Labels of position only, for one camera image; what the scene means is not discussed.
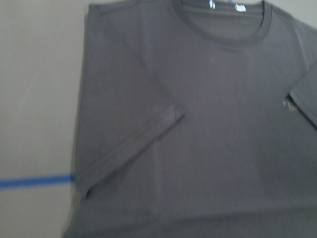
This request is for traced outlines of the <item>dark brown t-shirt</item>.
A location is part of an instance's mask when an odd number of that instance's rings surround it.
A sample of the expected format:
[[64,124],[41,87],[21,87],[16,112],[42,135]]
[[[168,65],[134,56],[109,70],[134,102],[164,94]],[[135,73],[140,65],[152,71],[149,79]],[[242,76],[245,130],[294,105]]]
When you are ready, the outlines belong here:
[[317,30],[266,2],[89,5],[66,238],[314,238]]

